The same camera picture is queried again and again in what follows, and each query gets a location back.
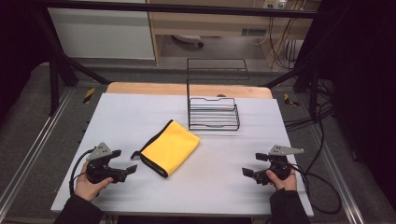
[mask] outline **person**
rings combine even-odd
[[[87,162],[84,163],[81,175],[77,179],[75,194],[67,200],[64,210],[55,219],[54,224],[97,224],[100,222],[104,213],[91,201],[113,179],[109,177],[98,184],[92,184],[85,175],[87,164]],[[297,193],[295,170],[291,169],[290,175],[285,180],[280,180],[271,170],[267,170],[266,174],[272,180],[270,184],[276,188],[276,192],[270,198],[271,224],[309,223]]]
[[[297,192],[295,170],[291,169],[285,180],[280,180],[271,170],[267,170],[265,173],[272,181],[270,184],[276,188],[276,192],[270,198],[272,214],[270,223],[310,223]]]

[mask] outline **black wire rack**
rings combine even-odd
[[[207,66],[205,61],[216,66]],[[187,100],[189,130],[237,131],[240,127],[238,106],[230,97],[191,97],[193,81],[248,80],[248,69],[243,59],[188,59]]]

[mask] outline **white tabletop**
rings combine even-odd
[[[77,159],[105,142],[121,156],[112,168],[137,164],[124,183],[111,184],[93,203],[118,215],[260,217],[271,213],[269,198],[275,189],[242,175],[242,167],[254,171],[269,167],[256,161],[255,153],[267,153],[273,145],[290,146],[276,100],[235,98],[241,125],[238,131],[193,132],[199,146],[168,178],[150,170],[141,160],[131,160],[173,119],[188,128],[186,96],[104,93],[51,207],[60,212],[69,198],[68,181]],[[288,160],[295,163],[294,156]],[[298,192],[305,212],[312,207],[297,175]]]

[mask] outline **hand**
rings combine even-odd
[[[105,189],[111,182],[113,182],[113,178],[108,177],[97,184],[93,184],[87,179],[87,175],[85,174],[87,171],[87,165],[88,162],[86,161],[81,170],[83,175],[77,178],[75,194],[88,202],[92,202],[101,189]]]
[[[290,174],[285,180],[280,180],[271,170],[267,170],[265,173],[267,174],[268,178],[272,180],[272,183],[270,184],[274,185],[276,190],[297,190],[296,171],[294,169],[290,169]]]

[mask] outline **black sleeve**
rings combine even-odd
[[[272,224],[310,223],[296,190],[280,189],[270,198]]]
[[[102,216],[98,207],[73,194],[54,224],[98,224]]]

